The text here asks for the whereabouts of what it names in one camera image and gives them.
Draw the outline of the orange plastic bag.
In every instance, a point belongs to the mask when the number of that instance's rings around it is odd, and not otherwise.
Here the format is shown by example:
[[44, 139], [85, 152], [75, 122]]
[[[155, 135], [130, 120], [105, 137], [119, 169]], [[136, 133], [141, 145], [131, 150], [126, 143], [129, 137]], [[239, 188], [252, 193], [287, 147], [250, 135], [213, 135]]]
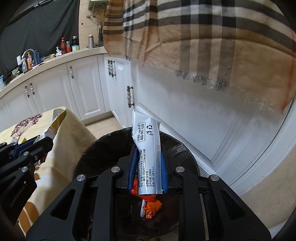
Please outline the orange plastic bag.
[[140, 216], [146, 219], [152, 219], [156, 213], [161, 209], [162, 203], [156, 199], [155, 194], [138, 195], [138, 179], [134, 178], [133, 188], [131, 194], [142, 200]]

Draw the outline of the white foil snack wrapper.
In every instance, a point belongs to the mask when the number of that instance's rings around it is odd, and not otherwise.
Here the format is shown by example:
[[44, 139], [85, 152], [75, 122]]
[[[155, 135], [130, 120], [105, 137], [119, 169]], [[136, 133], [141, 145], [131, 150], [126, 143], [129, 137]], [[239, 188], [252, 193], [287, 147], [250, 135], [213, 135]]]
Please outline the white foil snack wrapper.
[[45, 137], [49, 137], [53, 140], [66, 115], [67, 115], [66, 109], [64, 108], [54, 109], [50, 125], [40, 134], [39, 140], [42, 140]]

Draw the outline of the white kitchen cabinets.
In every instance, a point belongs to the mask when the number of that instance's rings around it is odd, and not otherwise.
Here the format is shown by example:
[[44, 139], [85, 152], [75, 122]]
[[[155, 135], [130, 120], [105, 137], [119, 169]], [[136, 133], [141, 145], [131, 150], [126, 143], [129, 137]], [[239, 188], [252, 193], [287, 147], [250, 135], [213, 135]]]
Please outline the white kitchen cabinets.
[[132, 109], [158, 119], [203, 173], [243, 194], [272, 173], [295, 146], [295, 104], [269, 111], [232, 90], [219, 92], [184, 74], [103, 54], [53, 59], [1, 88], [1, 129], [65, 106], [84, 124], [108, 114], [122, 127]]

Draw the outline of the white spray bottle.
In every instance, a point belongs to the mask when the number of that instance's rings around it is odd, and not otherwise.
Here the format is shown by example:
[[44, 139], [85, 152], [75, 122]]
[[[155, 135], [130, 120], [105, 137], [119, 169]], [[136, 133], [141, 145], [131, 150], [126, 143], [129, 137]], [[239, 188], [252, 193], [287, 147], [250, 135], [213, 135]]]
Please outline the white spray bottle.
[[26, 73], [28, 70], [27, 61], [25, 58], [22, 59], [22, 73]]

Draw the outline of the orange dish soap bottle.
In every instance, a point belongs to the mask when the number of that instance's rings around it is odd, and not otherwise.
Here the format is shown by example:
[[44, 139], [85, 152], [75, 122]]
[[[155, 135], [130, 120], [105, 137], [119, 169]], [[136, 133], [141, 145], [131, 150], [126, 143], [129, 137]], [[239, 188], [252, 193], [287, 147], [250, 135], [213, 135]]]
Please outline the orange dish soap bottle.
[[33, 64], [32, 56], [31, 56], [30, 52], [27, 52], [27, 67], [28, 67], [28, 71], [32, 69], [32, 64]]

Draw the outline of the chrome faucet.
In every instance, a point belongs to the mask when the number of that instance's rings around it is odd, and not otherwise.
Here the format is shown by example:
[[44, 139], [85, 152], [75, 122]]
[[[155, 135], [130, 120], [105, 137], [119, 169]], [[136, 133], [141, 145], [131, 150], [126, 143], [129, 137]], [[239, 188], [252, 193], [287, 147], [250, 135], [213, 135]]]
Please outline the chrome faucet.
[[30, 48], [27, 49], [23, 54], [22, 54], [22, 59], [27, 59], [28, 55], [31, 56], [32, 59], [32, 66], [37, 66], [39, 64], [39, 59], [37, 57], [37, 54], [34, 49]]

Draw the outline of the dark sauce bottle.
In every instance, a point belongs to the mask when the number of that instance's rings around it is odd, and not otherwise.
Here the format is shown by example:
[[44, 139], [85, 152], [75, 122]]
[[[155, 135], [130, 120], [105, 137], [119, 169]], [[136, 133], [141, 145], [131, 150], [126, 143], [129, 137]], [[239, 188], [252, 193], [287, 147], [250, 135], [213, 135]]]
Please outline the dark sauce bottle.
[[62, 37], [61, 38], [61, 43], [60, 43], [60, 50], [61, 50], [61, 54], [66, 54], [67, 53], [67, 46], [66, 46], [66, 42], [65, 42], [65, 38]]

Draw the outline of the dark jar green label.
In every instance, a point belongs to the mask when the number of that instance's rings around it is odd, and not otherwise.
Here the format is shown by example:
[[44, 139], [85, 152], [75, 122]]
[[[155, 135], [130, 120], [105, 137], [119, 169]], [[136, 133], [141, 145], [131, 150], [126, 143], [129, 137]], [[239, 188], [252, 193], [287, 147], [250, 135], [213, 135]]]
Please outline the dark jar green label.
[[72, 47], [73, 52], [80, 49], [78, 36], [73, 36], [72, 37], [72, 46], [71, 47]]

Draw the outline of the black window curtain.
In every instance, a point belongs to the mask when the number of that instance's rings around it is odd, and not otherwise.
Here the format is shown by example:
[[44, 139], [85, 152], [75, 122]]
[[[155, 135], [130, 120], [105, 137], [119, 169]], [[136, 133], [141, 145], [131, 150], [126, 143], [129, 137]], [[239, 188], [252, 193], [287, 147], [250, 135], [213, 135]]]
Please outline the black window curtain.
[[27, 49], [41, 57], [56, 52], [61, 38], [78, 35], [79, 1], [52, 1], [38, 6], [4, 28], [1, 33], [1, 74], [7, 76], [17, 67], [17, 56]]

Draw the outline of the steel thermos bottle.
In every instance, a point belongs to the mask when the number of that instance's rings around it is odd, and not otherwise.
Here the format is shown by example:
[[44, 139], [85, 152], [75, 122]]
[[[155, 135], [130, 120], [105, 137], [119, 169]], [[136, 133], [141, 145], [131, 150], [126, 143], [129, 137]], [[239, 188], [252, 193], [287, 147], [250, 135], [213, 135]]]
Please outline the steel thermos bottle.
[[93, 38], [93, 35], [92, 34], [90, 34], [89, 36], [88, 36], [88, 47], [89, 47], [89, 49], [93, 49], [94, 48], [94, 38]]

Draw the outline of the black knife block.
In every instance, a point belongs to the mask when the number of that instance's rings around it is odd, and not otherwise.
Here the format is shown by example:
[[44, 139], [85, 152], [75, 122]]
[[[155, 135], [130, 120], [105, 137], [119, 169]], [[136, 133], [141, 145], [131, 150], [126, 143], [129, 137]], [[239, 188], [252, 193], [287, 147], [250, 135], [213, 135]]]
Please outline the black knife block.
[[104, 43], [103, 43], [103, 27], [102, 27], [102, 25], [99, 26], [98, 44], [99, 44], [99, 47], [104, 46]]

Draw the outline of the plaid beige scarf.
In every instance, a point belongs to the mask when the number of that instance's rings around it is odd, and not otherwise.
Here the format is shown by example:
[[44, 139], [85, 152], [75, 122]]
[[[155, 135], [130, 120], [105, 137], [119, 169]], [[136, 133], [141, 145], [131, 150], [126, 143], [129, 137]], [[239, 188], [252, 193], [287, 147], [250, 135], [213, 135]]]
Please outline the plaid beige scarf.
[[295, 14], [281, 1], [110, 1], [108, 54], [272, 108], [295, 99]]

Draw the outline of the white gas water heater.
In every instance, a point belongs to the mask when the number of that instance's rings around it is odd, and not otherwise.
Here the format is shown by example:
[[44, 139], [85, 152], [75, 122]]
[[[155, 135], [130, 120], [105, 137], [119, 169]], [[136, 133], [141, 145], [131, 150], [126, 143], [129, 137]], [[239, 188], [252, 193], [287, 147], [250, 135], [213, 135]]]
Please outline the white gas water heater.
[[103, 8], [108, 5], [109, 0], [89, 0], [88, 9]]

